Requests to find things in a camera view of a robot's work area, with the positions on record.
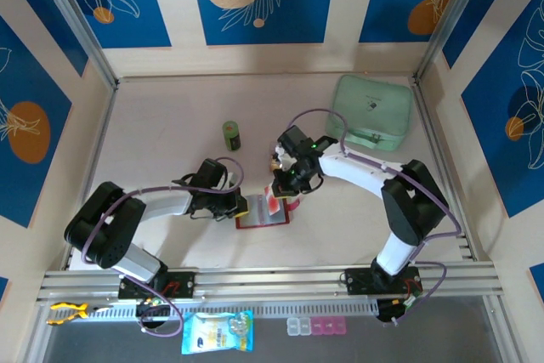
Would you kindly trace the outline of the red leather card holder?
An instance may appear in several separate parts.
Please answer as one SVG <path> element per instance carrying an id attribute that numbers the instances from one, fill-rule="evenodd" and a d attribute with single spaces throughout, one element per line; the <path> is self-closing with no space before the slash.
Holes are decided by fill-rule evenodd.
<path id="1" fill-rule="evenodd" d="M 251 195 L 246 198 L 248 212 L 235 219 L 238 230 L 249 230 L 289 224 L 292 211 L 298 208 L 300 200 L 280 199 L 280 210 L 269 214 L 268 202 L 264 195 Z"/>

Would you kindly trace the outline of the white card with pink circles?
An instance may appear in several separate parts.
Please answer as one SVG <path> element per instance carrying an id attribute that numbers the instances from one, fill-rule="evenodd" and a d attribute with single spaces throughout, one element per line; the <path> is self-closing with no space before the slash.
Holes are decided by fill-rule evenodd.
<path id="1" fill-rule="evenodd" d="M 269 216 L 277 214 L 281 210 L 281 200 L 275 197 L 271 184 L 265 187 L 264 197 Z"/>

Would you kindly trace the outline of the green cylindrical bottle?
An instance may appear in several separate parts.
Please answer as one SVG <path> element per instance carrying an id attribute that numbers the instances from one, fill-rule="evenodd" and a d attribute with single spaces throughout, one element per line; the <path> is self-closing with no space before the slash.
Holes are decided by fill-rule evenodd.
<path id="1" fill-rule="evenodd" d="M 238 124 L 235 121 L 227 121 L 222 126 L 224 142 L 230 151 L 236 151 L 241 148 L 241 137 Z"/>

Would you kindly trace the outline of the mint green zip pouch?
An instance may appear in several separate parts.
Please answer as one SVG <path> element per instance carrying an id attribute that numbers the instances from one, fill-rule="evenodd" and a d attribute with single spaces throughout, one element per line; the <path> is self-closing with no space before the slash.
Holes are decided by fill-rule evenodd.
<path id="1" fill-rule="evenodd" d="M 406 86 L 344 75 L 335 88 L 326 133 L 340 139 L 347 124 L 347 142 L 397 150 L 409 130 L 412 101 L 412 91 Z"/>

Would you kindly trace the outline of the blue plastic snack bag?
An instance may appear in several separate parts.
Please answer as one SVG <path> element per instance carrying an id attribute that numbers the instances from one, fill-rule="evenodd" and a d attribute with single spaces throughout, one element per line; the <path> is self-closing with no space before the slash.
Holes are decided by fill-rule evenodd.
<path id="1" fill-rule="evenodd" d="M 222 350 L 252 352 L 254 315 L 251 310 L 237 313 L 191 313 L 184 317 L 181 355 Z"/>

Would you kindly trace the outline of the white and pink pill organizer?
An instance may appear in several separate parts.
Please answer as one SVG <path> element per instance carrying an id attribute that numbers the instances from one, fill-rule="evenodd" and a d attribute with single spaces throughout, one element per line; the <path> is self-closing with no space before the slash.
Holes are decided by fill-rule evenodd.
<path id="1" fill-rule="evenodd" d="M 286 320 L 286 331 L 290 337 L 343 336 L 347 333 L 347 324 L 343 316 L 290 317 Z"/>

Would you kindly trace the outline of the grey metal sheet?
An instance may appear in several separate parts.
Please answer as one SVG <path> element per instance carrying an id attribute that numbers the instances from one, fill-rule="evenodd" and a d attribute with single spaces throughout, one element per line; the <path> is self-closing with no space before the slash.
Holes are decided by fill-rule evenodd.
<path id="1" fill-rule="evenodd" d="M 502 363 L 479 298 L 430 298 L 397 327 L 349 316 L 343 335 L 290 337 L 286 320 L 258 319 L 251 353 L 183 356 L 177 337 L 134 322 L 78 321 L 53 329 L 43 363 Z"/>

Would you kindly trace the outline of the aluminium mounting rail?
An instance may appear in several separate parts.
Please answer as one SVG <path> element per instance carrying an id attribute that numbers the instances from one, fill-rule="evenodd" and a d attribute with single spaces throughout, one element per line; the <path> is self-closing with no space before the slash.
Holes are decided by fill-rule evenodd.
<path id="1" fill-rule="evenodd" d="M 501 296 L 504 291 L 491 262 L 453 262 L 433 293 L 438 297 Z M 199 269 L 190 303 L 346 299 L 342 266 Z M 38 302 L 117 299 L 120 277 L 114 271 L 48 271 Z"/>

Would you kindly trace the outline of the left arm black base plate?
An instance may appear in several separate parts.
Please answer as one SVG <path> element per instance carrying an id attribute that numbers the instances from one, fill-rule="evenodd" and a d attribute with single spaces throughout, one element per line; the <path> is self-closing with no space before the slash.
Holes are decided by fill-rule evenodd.
<path id="1" fill-rule="evenodd" d="M 148 286 L 166 298 L 191 299 L 195 289 L 194 271 L 167 271 L 159 273 Z M 143 299 L 154 297 L 154 294 L 142 286 L 124 278 L 118 288 L 119 299 Z"/>

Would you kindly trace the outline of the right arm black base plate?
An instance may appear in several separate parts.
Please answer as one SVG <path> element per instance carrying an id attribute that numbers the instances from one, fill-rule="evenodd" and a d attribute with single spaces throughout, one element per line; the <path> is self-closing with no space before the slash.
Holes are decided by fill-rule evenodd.
<path id="1" fill-rule="evenodd" d="M 350 268 L 344 271 L 349 295 L 405 295 L 409 292 L 421 293 L 422 283 L 417 280 L 419 269 L 414 266 L 404 268 L 399 274 L 391 276 L 380 269 Z"/>

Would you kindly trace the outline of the aluminium table edge rail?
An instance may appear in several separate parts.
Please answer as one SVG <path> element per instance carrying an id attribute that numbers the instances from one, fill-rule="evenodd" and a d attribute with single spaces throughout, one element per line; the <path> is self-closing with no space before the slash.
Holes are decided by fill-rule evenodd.
<path id="1" fill-rule="evenodd" d="M 416 107 L 422 120 L 424 132 L 430 144 L 433 162 L 437 168 L 438 179 L 442 186 L 450 210 L 461 226 L 461 233 L 456 237 L 462 259 L 464 261 L 479 261 L 479 250 L 474 248 L 472 233 L 469 229 L 467 218 L 462 207 L 461 198 L 456 190 L 453 166 L 448 157 L 445 135 L 440 126 L 438 117 L 431 109 L 420 84 L 412 80 L 411 89 L 414 93 Z"/>
<path id="2" fill-rule="evenodd" d="M 74 116 L 75 119 L 69 120 L 70 124 L 76 125 L 76 137 L 68 144 L 71 161 L 65 164 L 74 168 L 71 182 L 77 182 L 77 195 L 70 196 L 71 204 L 65 210 L 62 233 L 65 233 L 69 223 L 90 195 L 105 134 L 116 102 L 117 86 L 101 88 L 103 90 L 100 94 L 87 92 L 85 99 L 76 104 L 75 110 L 71 113 L 71 117 Z"/>

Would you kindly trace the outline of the yellow handled pliers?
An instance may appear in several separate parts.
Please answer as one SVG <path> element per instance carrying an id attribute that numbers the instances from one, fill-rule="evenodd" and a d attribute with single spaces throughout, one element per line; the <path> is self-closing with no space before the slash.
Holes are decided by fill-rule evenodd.
<path id="1" fill-rule="evenodd" d="M 47 319 L 49 326 L 60 326 L 68 321 L 76 319 L 87 319 L 92 313 L 105 312 L 111 309 L 111 305 L 90 304 L 90 303 L 53 303 L 49 310 L 55 313 L 52 319 Z"/>

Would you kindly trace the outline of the aluminium frame post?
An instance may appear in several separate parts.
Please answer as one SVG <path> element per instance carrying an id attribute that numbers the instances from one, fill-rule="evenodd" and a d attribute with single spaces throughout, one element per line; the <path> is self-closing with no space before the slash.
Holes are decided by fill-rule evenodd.
<path id="1" fill-rule="evenodd" d="M 434 62 L 437 54 L 442 50 L 446 41 L 451 36 L 468 2 L 469 0 L 450 0 L 447 3 L 446 9 L 429 39 L 425 53 L 413 73 L 413 80 L 417 86 L 421 84 L 422 79 Z"/>
<path id="2" fill-rule="evenodd" d="M 105 85 L 114 93 L 118 79 L 76 0 L 54 0 Z"/>

